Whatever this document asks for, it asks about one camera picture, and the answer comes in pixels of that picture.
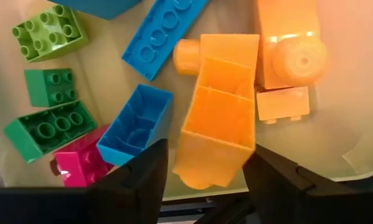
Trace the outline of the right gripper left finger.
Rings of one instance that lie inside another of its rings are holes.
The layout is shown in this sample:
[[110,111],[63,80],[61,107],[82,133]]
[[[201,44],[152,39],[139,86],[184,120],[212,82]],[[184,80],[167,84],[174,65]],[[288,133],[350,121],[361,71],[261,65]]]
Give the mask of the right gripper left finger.
[[167,172],[160,139],[88,187],[0,188],[0,224],[157,224]]

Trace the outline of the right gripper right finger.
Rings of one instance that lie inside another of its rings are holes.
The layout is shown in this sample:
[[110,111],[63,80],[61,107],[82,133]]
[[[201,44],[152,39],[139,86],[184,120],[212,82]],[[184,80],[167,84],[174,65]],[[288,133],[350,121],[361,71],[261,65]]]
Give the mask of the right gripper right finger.
[[373,189],[327,179],[260,145],[243,174],[262,224],[373,224]]

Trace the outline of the small green toy block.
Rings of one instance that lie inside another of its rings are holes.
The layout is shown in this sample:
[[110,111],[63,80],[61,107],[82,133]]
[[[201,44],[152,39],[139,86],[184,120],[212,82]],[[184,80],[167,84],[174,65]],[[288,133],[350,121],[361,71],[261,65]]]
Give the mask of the small green toy block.
[[49,108],[77,99],[72,70],[24,70],[30,103],[34,107]]

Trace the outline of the large blue toy block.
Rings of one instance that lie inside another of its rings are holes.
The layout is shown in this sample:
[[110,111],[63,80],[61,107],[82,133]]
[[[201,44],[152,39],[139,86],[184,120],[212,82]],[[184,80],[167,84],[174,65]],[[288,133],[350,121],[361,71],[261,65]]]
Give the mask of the large blue toy block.
[[131,9],[142,0],[48,0],[56,4],[67,6],[76,11],[97,16],[105,20],[112,20],[116,16]]

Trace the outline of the yellow translucent plastic bin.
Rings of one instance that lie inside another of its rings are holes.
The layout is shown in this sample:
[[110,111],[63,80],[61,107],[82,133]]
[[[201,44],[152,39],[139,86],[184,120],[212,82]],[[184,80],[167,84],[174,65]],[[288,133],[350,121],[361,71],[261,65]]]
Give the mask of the yellow translucent plastic bin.
[[[122,54],[155,0],[142,0],[112,20],[79,19],[90,43],[64,57],[27,63],[11,30],[51,8],[48,0],[0,0],[0,176],[7,187],[62,186],[51,154],[27,163],[4,134],[14,119],[35,113],[26,69],[70,68],[78,97],[97,125],[110,124],[139,84]],[[334,181],[373,176],[373,0],[318,0],[326,74],[309,90],[311,112],[301,121],[257,123],[257,143]]]

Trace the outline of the lime green toy brick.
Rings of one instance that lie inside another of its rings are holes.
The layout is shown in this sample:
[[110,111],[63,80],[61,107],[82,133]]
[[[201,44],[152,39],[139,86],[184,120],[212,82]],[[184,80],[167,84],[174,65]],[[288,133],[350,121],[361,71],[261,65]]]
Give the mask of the lime green toy brick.
[[59,58],[89,43],[77,12],[60,4],[28,18],[11,32],[29,63]]

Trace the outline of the teal toy block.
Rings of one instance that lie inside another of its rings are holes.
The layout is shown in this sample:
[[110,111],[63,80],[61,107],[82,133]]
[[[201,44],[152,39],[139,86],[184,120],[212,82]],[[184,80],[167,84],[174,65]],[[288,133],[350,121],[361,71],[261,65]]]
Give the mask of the teal toy block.
[[167,139],[173,94],[139,84],[97,142],[103,160],[122,166],[160,139]]

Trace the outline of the dark green brick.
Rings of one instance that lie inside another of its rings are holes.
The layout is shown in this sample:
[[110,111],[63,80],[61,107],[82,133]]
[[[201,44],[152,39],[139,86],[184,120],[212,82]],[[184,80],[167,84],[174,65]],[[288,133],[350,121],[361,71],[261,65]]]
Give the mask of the dark green brick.
[[95,120],[78,100],[20,116],[4,134],[29,164],[95,128]]

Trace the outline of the long blue brick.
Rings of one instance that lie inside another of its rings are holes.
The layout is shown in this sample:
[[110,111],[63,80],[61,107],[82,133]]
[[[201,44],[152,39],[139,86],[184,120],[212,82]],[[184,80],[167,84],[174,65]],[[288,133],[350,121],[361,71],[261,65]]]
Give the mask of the long blue brick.
[[156,0],[122,59],[152,81],[209,0]]

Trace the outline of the small yellow toy block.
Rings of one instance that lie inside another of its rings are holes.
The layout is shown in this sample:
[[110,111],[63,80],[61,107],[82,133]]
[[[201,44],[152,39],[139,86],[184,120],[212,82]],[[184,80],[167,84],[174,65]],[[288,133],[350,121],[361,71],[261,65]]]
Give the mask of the small yellow toy block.
[[275,124],[278,119],[298,121],[309,114],[308,87],[292,87],[278,90],[256,90],[257,112],[260,121]]

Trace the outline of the large orange-yellow toy block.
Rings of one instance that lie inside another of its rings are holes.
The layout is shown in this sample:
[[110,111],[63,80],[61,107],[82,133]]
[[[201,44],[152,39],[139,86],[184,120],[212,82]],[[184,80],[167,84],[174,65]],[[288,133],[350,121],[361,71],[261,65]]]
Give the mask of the large orange-yellow toy block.
[[173,171],[188,187],[226,187],[255,152],[253,70],[207,57],[181,128]]

